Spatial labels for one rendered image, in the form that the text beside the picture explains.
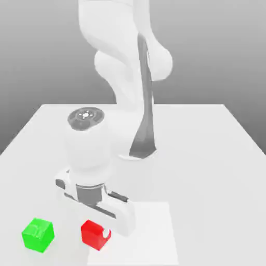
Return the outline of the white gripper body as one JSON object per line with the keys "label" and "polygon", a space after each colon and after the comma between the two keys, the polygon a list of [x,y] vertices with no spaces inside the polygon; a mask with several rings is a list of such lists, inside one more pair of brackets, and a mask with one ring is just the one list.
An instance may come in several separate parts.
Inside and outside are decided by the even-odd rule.
{"label": "white gripper body", "polygon": [[92,222],[122,236],[136,228],[133,202],[105,187],[76,187],[74,191],[56,188],[57,196],[73,207],[79,220]]}

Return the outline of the small red cube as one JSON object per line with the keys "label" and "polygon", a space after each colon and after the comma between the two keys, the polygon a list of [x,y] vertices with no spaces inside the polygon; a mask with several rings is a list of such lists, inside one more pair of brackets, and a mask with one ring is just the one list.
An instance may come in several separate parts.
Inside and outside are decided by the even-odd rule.
{"label": "small red cube", "polygon": [[91,220],[87,220],[81,226],[81,236],[82,242],[97,251],[100,251],[102,247],[108,242],[108,240],[112,236],[112,232],[110,230],[110,234],[108,238],[102,237],[103,227]]}

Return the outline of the small green cube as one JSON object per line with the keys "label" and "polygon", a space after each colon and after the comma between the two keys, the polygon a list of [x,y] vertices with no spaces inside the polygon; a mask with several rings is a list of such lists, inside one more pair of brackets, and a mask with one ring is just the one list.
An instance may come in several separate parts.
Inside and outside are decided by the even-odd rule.
{"label": "small green cube", "polygon": [[26,248],[43,253],[55,238],[53,223],[34,218],[21,235]]}

